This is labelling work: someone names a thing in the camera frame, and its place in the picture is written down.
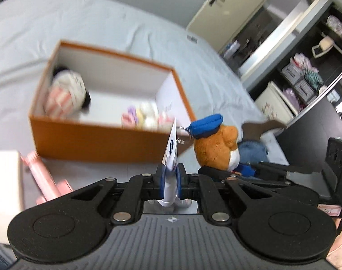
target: pink handle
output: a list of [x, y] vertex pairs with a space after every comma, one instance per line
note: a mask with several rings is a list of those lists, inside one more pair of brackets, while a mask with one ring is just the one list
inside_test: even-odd
[[23, 160], [29, 166], [30, 171], [46, 201], [50, 201], [61, 196], [52, 176], [36, 151], [29, 153]]

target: orange box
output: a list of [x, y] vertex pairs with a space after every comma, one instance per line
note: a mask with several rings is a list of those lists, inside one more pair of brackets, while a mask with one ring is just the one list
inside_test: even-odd
[[[45, 115], [44, 101], [55, 66], [81, 74], [90, 92], [89, 112], [70, 119]], [[41, 157], [87, 162], [161, 163], [169, 134], [123, 128], [127, 107], [149, 101], [159, 111], [168, 110], [183, 127], [195, 121], [176, 71], [140, 57], [61, 41], [40, 79], [30, 113], [36, 150]], [[178, 145], [181, 154], [192, 145]]]

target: bed sheet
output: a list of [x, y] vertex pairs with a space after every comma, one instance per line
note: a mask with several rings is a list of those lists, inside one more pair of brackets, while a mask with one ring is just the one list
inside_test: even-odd
[[[39, 77], [60, 39], [89, 43], [174, 66], [197, 118], [221, 113], [242, 138], [245, 121], [263, 121], [239, 79], [203, 39], [169, 21], [111, 0], [7, 0], [0, 4], [0, 149], [34, 149], [28, 109]], [[287, 164], [272, 134], [262, 138], [270, 161]], [[188, 173], [199, 165], [189, 149], [180, 158]], [[75, 189], [109, 176], [119, 182], [155, 171], [154, 164], [94, 164], [46, 160], [56, 181]], [[26, 207], [39, 196], [24, 172]], [[9, 249], [0, 247], [7, 259]]]

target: metal ring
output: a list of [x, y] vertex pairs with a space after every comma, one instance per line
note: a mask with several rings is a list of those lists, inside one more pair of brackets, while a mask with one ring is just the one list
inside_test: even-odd
[[176, 142], [178, 143], [178, 144], [185, 144], [185, 143], [190, 143], [191, 141], [192, 141], [192, 135], [191, 135], [191, 133], [187, 130], [187, 128], [185, 128], [185, 127], [176, 127], [176, 130], [183, 130], [183, 131], [186, 131], [187, 132], [187, 134], [189, 134], [189, 139], [188, 139], [188, 141], [184, 141], [184, 140], [181, 140], [180, 139], [180, 137], [177, 137], [177, 139], [176, 139]]

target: striped plush toy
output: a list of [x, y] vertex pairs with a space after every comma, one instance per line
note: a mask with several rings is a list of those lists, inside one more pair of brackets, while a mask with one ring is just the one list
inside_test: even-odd
[[90, 94], [79, 73], [58, 67], [53, 75], [54, 80], [44, 104], [49, 117], [66, 118], [90, 105]]

